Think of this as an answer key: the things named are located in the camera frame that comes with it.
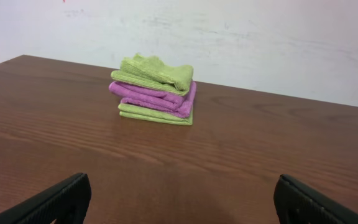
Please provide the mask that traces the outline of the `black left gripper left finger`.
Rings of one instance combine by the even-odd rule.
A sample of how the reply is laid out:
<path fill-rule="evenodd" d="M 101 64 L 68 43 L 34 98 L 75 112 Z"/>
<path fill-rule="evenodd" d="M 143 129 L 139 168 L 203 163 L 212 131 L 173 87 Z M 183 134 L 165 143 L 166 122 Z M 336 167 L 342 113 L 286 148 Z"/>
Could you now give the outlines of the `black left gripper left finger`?
<path fill-rule="evenodd" d="M 90 181 L 77 173 L 0 213 L 1 224 L 83 224 L 91 200 Z"/>

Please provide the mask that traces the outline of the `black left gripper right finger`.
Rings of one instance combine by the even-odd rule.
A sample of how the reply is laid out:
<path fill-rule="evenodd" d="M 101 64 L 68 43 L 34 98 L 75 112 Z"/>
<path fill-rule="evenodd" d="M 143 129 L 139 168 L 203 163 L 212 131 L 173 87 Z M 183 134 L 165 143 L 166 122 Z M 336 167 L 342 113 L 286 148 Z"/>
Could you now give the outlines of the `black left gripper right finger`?
<path fill-rule="evenodd" d="M 358 214 L 294 177 L 282 174 L 273 202 L 280 224 L 358 224 Z"/>

